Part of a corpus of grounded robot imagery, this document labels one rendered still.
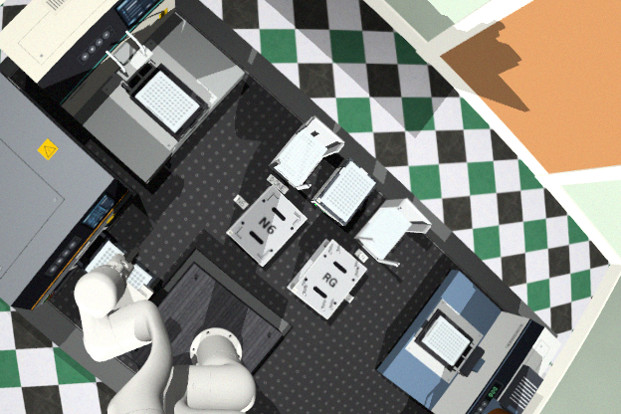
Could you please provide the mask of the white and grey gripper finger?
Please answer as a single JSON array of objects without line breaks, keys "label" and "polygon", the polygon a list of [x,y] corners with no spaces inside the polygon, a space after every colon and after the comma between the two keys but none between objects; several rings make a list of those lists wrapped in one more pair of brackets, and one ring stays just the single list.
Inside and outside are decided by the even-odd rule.
[{"label": "white and grey gripper finger", "polygon": [[[135,264],[137,263],[137,259],[136,259],[136,257],[138,257],[138,254],[139,254],[138,252],[139,252],[139,251],[140,251],[140,249],[136,246],[133,250],[132,250],[132,249],[130,250],[130,253],[129,253],[129,252],[127,252],[127,253],[125,253],[125,254],[124,254],[124,259],[125,259],[128,263],[131,263],[131,262],[133,261],[133,262],[132,262],[132,264],[134,264],[134,265],[135,265]],[[134,258],[134,259],[133,259],[133,258]],[[133,259],[133,260],[132,260],[132,259]]]}]

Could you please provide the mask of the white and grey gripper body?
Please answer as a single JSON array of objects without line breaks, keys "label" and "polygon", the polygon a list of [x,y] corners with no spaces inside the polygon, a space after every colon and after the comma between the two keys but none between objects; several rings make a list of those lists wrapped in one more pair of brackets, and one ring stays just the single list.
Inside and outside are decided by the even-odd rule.
[{"label": "white and grey gripper body", "polygon": [[132,271],[134,269],[134,265],[132,263],[129,264],[124,259],[124,255],[122,255],[121,253],[116,254],[112,259],[110,259],[107,262],[107,265],[112,266],[112,265],[118,265],[119,263],[123,263],[125,265],[125,268],[124,268],[123,272],[124,272],[124,278],[126,280],[130,276],[130,273],[132,273]]}]

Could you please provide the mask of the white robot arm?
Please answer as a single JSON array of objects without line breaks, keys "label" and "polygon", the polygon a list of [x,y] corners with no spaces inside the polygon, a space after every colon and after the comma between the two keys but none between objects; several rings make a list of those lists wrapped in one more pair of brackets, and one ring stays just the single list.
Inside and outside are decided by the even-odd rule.
[{"label": "white robot arm", "polygon": [[75,286],[84,344],[94,360],[152,342],[146,362],[114,395],[107,414],[246,414],[256,399],[256,383],[240,361],[237,337],[224,328],[205,329],[191,344],[193,365],[172,366],[163,317],[148,301],[154,291],[146,284],[134,288],[125,280],[124,268],[122,263],[99,266]]}]

